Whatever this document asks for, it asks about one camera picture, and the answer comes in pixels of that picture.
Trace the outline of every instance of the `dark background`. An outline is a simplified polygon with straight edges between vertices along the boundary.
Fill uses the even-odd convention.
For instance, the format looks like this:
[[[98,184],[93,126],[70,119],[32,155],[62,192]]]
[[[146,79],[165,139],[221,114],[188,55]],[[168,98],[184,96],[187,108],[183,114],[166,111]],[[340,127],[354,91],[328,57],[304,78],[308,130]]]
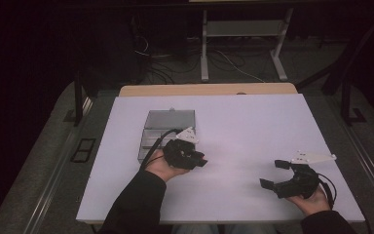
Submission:
[[[360,22],[367,21],[367,11],[366,5],[299,7],[288,37],[349,38],[360,28]],[[182,55],[184,38],[201,35],[201,13],[169,13],[173,14],[171,23],[162,13],[142,15],[148,21],[143,33],[157,47],[163,47],[160,42],[167,40],[168,49]],[[228,19],[238,15],[248,16],[223,11],[213,16]],[[98,90],[136,84],[142,77],[145,61],[132,52],[131,16],[132,13],[113,12],[65,13],[57,1],[49,0],[0,2],[0,204],[57,98],[74,81],[77,71],[92,97]],[[357,77],[357,85],[374,105],[374,36],[354,68],[351,75]]]

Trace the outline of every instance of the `gray carpet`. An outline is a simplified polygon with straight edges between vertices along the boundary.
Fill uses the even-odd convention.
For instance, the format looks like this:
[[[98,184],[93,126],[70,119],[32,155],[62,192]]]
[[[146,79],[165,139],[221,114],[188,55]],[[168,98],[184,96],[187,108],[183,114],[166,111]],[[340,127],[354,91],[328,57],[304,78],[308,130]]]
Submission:
[[[274,41],[262,39],[255,39],[244,45],[240,41],[231,41],[228,47],[225,42],[209,43],[209,48],[212,50],[210,53],[212,62],[208,64],[209,83],[258,82],[254,77],[235,71],[217,51],[223,52],[242,71],[266,82],[279,82],[268,55],[269,49],[274,45]],[[192,48],[192,52],[197,50],[194,43]],[[343,49],[344,45],[326,45],[319,49],[316,39],[286,41],[280,57],[289,82],[296,84],[333,62]],[[199,55],[193,54],[183,60],[158,59],[157,63],[153,63],[153,67],[164,71],[175,84],[201,83],[200,63],[197,65],[199,58]],[[148,73],[141,85],[170,83],[170,79],[166,81],[165,79],[155,73]],[[323,81],[324,78],[301,90],[301,93],[304,94],[329,149],[338,155],[337,164],[374,233],[374,186],[359,163],[356,149],[346,132],[344,123],[340,120],[338,114],[340,94],[334,97],[323,96],[319,90]],[[54,188],[54,194],[50,196],[51,201],[46,212],[40,221],[35,222],[37,225],[32,228],[32,233],[93,233],[87,224],[76,221],[75,216],[114,96],[111,93],[100,93],[98,98],[93,99],[91,111],[79,127],[76,140],[68,146],[68,154],[64,155],[62,153],[66,150],[68,134],[74,130],[72,123],[63,122],[63,117],[68,110],[73,109],[74,104],[72,85],[65,89],[0,210],[0,233],[22,233],[25,230],[48,179],[56,170],[60,155],[64,155],[68,160],[59,171],[59,184]],[[352,106],[360,109],[367,122],[355,123],[350,130],[355,132],[374,161],[374,109],[360,91],[354,90],[352,97]],[[90,160],[88,163],[69,162],[81,138],[95,138],[95,148]],[[353,227],[358,233],[368,233],[366,223],[355,223]],[[301,233],[297,223],[281,224],[277,228],[282,233]]]

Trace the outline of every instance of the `dark sleeve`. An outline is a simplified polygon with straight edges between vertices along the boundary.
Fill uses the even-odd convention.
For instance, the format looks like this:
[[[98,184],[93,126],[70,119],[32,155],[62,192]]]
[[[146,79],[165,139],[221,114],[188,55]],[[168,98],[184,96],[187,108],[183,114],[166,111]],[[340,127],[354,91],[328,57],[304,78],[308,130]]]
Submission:
[[[98,233],[152,233],[160,222],[166,183],[149,172],[138,172],[114,202]]]
[[[335,211],[311,214],[302,220],[304,234],[356,234],[345,219]]]

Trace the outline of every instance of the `white tag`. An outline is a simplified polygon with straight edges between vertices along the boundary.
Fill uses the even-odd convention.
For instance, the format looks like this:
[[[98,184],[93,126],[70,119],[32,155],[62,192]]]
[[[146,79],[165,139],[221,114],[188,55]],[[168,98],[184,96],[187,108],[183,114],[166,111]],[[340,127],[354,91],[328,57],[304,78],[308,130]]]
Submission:
[[[313,164],[330,160],[336,160],[336,155],[316,154],[310,152],[297,152],[291,160],[292,164]]]
[[[191,142],[194,144],[199,143],[199,140],[197,139],[196,135],[194,134],[193,127],[190,127],[188,129],[185,129],[183,132],[177,134],[178,139]]]

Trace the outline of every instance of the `floor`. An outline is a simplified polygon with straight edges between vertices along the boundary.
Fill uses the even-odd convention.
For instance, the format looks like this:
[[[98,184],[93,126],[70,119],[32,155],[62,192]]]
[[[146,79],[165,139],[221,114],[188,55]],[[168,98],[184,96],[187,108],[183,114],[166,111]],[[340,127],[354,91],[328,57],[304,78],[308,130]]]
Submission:
[[[319,40],[285,41],[280,59],[288,82],[297,84],[325,68],[339,57],[344,44],[318,47]],[[280,82],[269,51],[274,38],[218,38],[208,43],[208,83]],[[189,39],[185,57],[173,57],[155,50],[140,85],[201,83],[200,41]],[[350,186],[367,222],[354,223],[357,233],[374,233],[374,181],[359,160],[369,156],[374,164],[374,109],[359,90],[352,93],[352,107],[366,118],[351,127],[339,116],[340,93],[324,96],[326,77],[299,93],[305,96],[318,126]],[[0,233],[94,233],[93,227],[75,220],[99,142],[117,91],[100,91],[87,102],[85,117],[78,127],[65,119],[74,109],[73,84],[59,97],[53,114],[36,141],[19,177],[0,210]],[[94,138],[95,146],[87,163],[69,159],[79,139]],[[283,234],[301,233],[297,223],[277,225]]]

